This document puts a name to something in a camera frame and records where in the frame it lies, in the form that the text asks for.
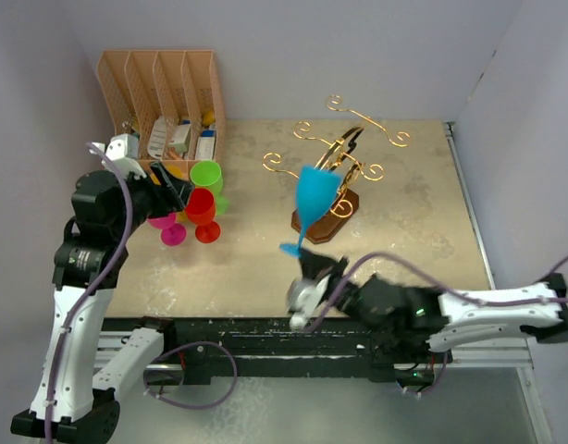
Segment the yellow wine glass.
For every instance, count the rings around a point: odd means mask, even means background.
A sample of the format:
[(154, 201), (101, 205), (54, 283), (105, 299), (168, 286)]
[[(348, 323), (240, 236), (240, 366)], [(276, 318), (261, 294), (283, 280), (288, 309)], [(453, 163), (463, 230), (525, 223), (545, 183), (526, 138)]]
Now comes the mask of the yellow wine glass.
[[(174, 177), (178, 179), (185, 179), (181, 169), (174, 165), (167, 165), (167, 170), (171, 173)], [(185, 223), (188, 220), (185, 211), (180, 211), (176, 213), (176, 221), (179, 223)]]

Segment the magenta wine glass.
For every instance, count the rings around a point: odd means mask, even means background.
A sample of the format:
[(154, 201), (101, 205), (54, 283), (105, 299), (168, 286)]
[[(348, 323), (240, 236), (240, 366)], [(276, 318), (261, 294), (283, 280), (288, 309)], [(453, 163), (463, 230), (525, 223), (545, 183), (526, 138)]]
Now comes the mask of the magenta wine glass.
[(177, 222), (175, 213), (168, 216), (148, 218), (148, 223), (160, 230), (160, 239), (168, 247), (182, 244), (187, 237), (187, 229)]

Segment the red wine glass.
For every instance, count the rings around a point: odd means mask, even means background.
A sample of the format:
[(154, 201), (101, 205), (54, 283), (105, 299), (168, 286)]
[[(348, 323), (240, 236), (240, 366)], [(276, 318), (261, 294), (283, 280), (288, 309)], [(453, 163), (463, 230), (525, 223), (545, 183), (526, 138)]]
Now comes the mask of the red wine glass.
[(185, 212), (195, 226), (195, 238), (199, 242), (212, 243), (219, 238), (221, 228), (215, 221), (216, 201), (212, 192), (204, 188), (195, 188)]

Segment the green wine glass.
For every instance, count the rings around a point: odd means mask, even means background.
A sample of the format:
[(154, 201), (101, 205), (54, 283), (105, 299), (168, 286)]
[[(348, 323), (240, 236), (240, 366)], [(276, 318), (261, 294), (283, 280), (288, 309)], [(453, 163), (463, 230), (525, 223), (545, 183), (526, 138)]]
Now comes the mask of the green wine glass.
[(216, 214), (224, 215), (228, 209), (228, 199), (223, 195), (223, 175), (221, 166), (213, 160), (198, 161), (190, 171), (190, 179), (197, 188), (212, 192), (216, 201)]

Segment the blue wine glass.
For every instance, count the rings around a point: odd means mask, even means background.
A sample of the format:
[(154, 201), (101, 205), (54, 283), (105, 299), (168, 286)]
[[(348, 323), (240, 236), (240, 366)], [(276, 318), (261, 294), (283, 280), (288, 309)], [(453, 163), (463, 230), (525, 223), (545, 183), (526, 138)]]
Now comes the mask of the blue wine glass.
[(300, 257), (303, 239), (308, 229), (322, 218), (337, 198), (342, 177), (335, 172), (304, 166), (297, 182), (295, 203), (301, 230), (296, 243), (285, 242), (279, 249), (295, 258)]

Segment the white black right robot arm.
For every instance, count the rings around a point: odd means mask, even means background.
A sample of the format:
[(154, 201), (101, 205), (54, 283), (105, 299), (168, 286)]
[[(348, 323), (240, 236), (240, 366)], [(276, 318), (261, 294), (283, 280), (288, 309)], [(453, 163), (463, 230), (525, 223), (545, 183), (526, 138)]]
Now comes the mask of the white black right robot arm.
[(455, 347), (489, 339), (568, 342), (567, 285), (560, 273), (522, 288), (453, 290), (399, 256), (387, 257), (426, 286), (392, 283), (378, 274), (363, 284), (353, 282), (352, 275), (375, 253), (350, 265), (346, 258), (301, 250), (302, 275), (287, 293), (290, 328), (314, 331), (335, 309), (367, 329), (368, 353), (382, 367), (427, 364)]

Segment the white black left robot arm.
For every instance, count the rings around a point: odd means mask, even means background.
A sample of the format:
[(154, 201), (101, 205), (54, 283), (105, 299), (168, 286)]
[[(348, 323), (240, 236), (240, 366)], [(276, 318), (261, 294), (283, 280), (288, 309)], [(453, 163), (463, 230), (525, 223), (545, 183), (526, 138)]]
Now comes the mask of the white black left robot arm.
[(175, 358), (174, 322), (145, 317), (120, 352), (94, 369), (128, 238), (148, 219), (184, 210), (193, 189), (159, 162), (150, 172), (113, 167), (77, 180), (74, 215), (54, 257), (54, 324), (42, 380), (31, 406), (12, 418), (12, 434), (49, 443), (106, 443), (117, 427), (121, 399), (148, 363)]

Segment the white ribbed bottle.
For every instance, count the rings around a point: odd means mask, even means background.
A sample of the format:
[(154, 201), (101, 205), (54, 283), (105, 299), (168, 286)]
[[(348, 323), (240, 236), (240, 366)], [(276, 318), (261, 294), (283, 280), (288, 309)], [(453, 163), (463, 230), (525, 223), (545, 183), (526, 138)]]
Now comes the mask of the white ribbed bottle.
[(167, 142), (167, 123), (163, 116), (156, 119), (153, 124), (146, 153), (154, 160), (161, 160), (164, 155)]

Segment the white red box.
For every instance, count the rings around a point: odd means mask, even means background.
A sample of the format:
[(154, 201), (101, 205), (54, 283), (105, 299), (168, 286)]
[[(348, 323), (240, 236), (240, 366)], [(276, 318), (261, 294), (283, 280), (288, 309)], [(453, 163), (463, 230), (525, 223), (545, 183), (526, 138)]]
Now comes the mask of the white red box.
[(178, 125), (172, 134), (167, 146), (179, 155), (186, 154), (189, 151), (191, 140), (191, 124)]

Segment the white blue box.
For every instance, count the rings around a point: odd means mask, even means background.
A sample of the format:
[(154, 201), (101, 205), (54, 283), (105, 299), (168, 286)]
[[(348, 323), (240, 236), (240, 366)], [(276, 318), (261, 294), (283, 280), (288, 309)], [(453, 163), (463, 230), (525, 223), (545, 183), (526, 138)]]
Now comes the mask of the white blue box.
[(214, 160), (216, 152), (216, 131), (206, 129), (201, 132), (197, 140), (194, 159)]

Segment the yellow object in organizer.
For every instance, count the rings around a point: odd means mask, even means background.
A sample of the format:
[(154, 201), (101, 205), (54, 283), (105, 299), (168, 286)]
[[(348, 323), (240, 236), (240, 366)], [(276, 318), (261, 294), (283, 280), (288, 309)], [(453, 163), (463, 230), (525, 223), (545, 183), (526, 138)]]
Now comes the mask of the yellow object in organizer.
[(211, 129), (216, 124), (216, 115), (214, 110), (208, 110), (204, 113), (202, 118), (202, 125), (205, 128)]

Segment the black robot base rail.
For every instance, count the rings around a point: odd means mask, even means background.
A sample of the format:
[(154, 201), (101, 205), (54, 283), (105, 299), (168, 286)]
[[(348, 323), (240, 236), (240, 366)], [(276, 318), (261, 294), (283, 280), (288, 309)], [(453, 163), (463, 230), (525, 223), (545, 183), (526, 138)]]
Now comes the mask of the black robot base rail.
[[(207, 385), (215, 377), (364, 378), (427, 386), (432, 371), (452, 361), (432, 352), (419, 333), (373, 331), (345, 318), (327, 318), (313, 333), (295, 333), (283, 317), (181, 317), (167, 323), (165, 351), (148, 372)], [(179, 348), (191, 344), (186, 351)]]

